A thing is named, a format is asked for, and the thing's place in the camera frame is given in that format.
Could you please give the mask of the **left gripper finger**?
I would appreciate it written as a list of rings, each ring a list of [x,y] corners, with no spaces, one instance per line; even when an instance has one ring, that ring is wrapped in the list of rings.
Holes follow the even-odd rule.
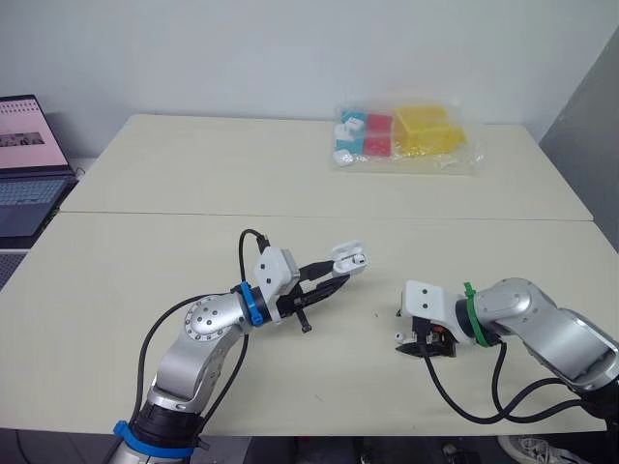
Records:
[[[350,275],[338,275],[322,281],[306,294],[306,305],[317,304],[336,293],[349,280]]]
[[[330,275],[333,271],[334,261],[320,261],[308,264],[299,269],[299,281],[314,281],[323,276]]]

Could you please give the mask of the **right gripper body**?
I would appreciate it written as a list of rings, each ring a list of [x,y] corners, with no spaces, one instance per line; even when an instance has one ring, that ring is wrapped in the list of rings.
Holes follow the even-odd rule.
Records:
[[[456,341],[452,334],[440,325],[431,323],[428,319],[414,317],[412,332],[415,335],[412,353],[415,357],[445,357],[456,356]]]

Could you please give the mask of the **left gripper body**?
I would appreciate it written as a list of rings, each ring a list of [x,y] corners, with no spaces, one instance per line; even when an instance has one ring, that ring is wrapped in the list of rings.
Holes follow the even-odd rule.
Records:
[[[282,319],[295,315],[301,325],[302,333],[312,330],[312,326],[304,312],[304,308],[313,305],[317,298],[317,290],[305,292],[297,283],[292,290],[278,298],[278,312]]]

